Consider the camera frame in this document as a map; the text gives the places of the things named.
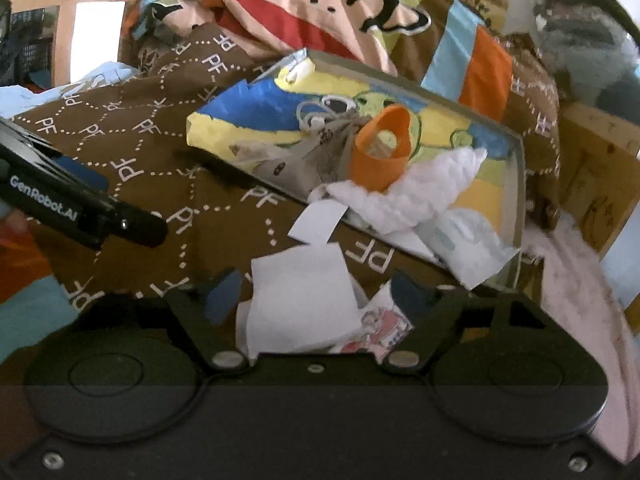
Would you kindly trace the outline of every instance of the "orange cup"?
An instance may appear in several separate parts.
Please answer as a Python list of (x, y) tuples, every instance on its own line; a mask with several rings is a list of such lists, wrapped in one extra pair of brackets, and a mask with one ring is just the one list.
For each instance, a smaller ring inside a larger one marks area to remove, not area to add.
[[(384, 108), (356, 135), (349, 164), (349, 179), (369, 191), (383, 192), (404, 173), (411, 155), (411, 115), (402, 105)], [(388, 130), (396, 137), (391, 156), (377, 158), (367, 150), (378, 134)]]

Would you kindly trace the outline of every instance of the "black circular disc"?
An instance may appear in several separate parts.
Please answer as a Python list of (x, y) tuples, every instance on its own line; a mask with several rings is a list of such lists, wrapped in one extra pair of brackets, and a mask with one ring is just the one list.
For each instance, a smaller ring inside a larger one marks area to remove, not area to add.
[(558, 332), (510, 329), (454, 346), (431, 370), (436, 402), (469, 430), (549, 444), (588, 431), (607, 398), (599, 364)]
[(198, 373), (169, 343), (94, 331), (47, 346), (27, 371), (36, 418), (78, 440), (121, 442), (153, 432), (193, 399)]

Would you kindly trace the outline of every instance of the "screw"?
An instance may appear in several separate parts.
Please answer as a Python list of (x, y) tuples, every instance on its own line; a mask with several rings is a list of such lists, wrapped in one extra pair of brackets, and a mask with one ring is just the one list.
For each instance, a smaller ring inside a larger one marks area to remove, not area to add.
[(324, 366), (322, 366), (321, 364), (315, 363), (306, 367), (306, 370), (311, 372), (312, 374), (321, 374), (322, 372), (324, 372)]
[(589, 467), (589, 459), (584, 455), (575, 455), (569, 460), (569, 469), (574, 473), (584, 473)]
[(224, 350), (215, 354), (211, 363), (219, 370), (234, 370), (244, 364), (244, 356), (235, 350)]
[(391, 352), (386, 359), (387, 362), (396, 368), (413, 368), (420, 364), (420, 356), (408, 350), (397, 350)]
[(45, 453), (42, 457), (42, 465), (52, 471), (57, 471), (65, 466), (64, 459), (58, 453)]

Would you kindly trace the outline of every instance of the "white fluffy cloth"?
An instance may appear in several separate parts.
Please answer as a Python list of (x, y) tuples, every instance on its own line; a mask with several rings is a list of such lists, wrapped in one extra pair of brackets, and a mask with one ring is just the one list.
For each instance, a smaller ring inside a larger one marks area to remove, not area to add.
[(410, 166), (385, 194), (369, 192), (351, 180), (328, 184), (326, 192), (386, 235), (446, 211), (473, 182), (485, 159), (484, 148), (459, 148)]

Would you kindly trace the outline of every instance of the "pink fabric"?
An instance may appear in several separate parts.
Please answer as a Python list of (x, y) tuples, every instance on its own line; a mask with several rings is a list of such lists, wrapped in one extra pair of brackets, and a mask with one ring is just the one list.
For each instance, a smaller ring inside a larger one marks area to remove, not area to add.
[(600, 363), (609, 397), (593, 437), (620, 462), (640, 452), (640, 352), (620, 304), (569, 215), (553, 233), (528, 224), (522, 249), (545, 258), (542, 308)]

